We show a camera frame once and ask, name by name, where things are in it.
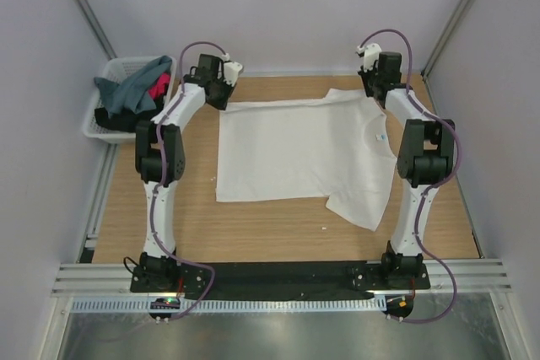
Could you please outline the white t shirt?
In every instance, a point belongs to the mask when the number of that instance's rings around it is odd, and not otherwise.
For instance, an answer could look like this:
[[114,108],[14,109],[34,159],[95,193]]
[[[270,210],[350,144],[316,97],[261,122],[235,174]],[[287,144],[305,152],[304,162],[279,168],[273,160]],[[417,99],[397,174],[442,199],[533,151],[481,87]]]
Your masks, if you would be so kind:
[[219,116],[216,200],[324,197],[328,210],[374,231],[389,202],[396,161],[386,114],[359,90],[231,103]]

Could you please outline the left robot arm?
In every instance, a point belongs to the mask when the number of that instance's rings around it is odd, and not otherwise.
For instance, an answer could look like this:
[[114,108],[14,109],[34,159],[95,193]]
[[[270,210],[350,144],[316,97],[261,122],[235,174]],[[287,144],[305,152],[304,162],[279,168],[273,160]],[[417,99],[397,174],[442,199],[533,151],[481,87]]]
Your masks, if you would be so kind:
[[178,286],[173,216],[176,187],[186,167],[182,131],[203,106],[226,109],[243,69],[227,54],[200,55],[163,110],[136,127],[135,166],[147,200],[147,231],[131,270],[135,293],[168,293]]

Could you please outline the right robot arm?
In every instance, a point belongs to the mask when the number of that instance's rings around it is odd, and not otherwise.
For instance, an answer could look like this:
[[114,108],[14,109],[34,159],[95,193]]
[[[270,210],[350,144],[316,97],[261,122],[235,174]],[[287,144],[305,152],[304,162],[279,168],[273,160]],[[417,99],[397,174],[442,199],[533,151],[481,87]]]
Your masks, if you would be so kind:
[[357,48],[359,76],[365,94],[389,111],[402,125],[397,172],[402,179],[402,202],[396,229],[379,263],[359,271],[365,289],[429,288],[423,244],[429,210],[440,183],[454,167],[452,121],[433,116],[401,81],[402,55],[373,43]]

